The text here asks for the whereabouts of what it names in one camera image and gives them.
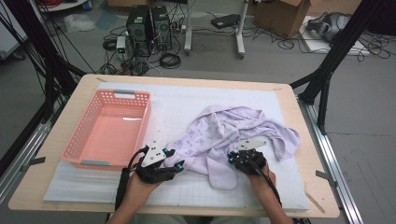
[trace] wire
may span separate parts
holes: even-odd
[[[160,58],[160,66],[166,69],[175,69],[181,65],[180,57],[173,53],[165,53]]]

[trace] lavender cloth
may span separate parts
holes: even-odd
[[[240,139],[265,135],[273,141],[275,155],[283,161],[294,155],[300,145],[299,134],[260,110],[249,107],[212,105],[195,119],[185,134],[168,144],[174,156],[164,161],[166,167],[184,160],[185,170],[208,175],[214,189],[235,189],[236,173],[227,154],[236,151]]]

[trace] black cable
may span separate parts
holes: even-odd
[[[115,51],[117,49],[117,39],[107,39],[102,46],[107,51]]]
[[[180,57],[173,53],[165,53],[160,58],[160,66],[166,69],[175,69],[181,65]]]

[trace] desk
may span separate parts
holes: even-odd
[[[301,148],[295,154],[304,182],[310,209],[304,212],[288,212],[290,217],[338,217],[338,205],[328,181],[317,177],[316,170],[323,172],[318,154],[304,122],[291,87],[287,84],[254,83],[238,81],[182,79],[163,77],[117,77],[86,75],[79,82],[61,116],[55,123],[37,157],[46,157],[46,162],[33,165],[27,171],[8,206],[17,210],[36,211],[90,211],[113,212],[114,204],[109,203],[56,203],[43,202],[67,141],[78,124],[92,94],[101,82],[124,82],[149,85],[170,85],[186,87],[227,88],[239,90],[273,91],[276,93],[285,124],[295,129],[301,137]],[[205,208],[178,206],[145,206],[144,214],[179,214],[201,216],[262,216],[263,211],[244,208]]]

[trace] floor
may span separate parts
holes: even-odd
[[[93,21],[103,20],[102,9],[84,12],[75,8],[64,14],[86,13]],[[210,26],[210,16],[196,19]],[[102,29],[67,34],[88,64],[97,71],[105,62],[103,36],[122,26],[124,17],[105,24]],[[69,61],[85,71],[91,71],[61,35]],[[326,55],[302,53],[297,42],[293,49],[281,49],[279,42],[269,35],[244,38],[246,56],[236,54],[233,36],[210,32],[193,35],[189,57],[181,51],[181,66],[174,70],[151,69],[146,76],[184,77],[201,79],[241,80],[253,82],[291,83],[315,71]],[[393,42],[388,50],[396,52]],[[365,223],[394,223],[396,220],[396,101],[395,56],[380,59],[365,57],[359,62],[348,56],[336,70],[330,89],[326,131],[332,148],[344,172],[349,189]],[[39,82],[29,60],[0,61],[0,157],[14,142],[33,114],[44,102]],[[2,223],[102,223],[105,214],[98,213],[43,213],[11,211],[7,201],[12,191],[0,204]],[[347,223],[343,216],[336,219],[311,219],[312,223]]]

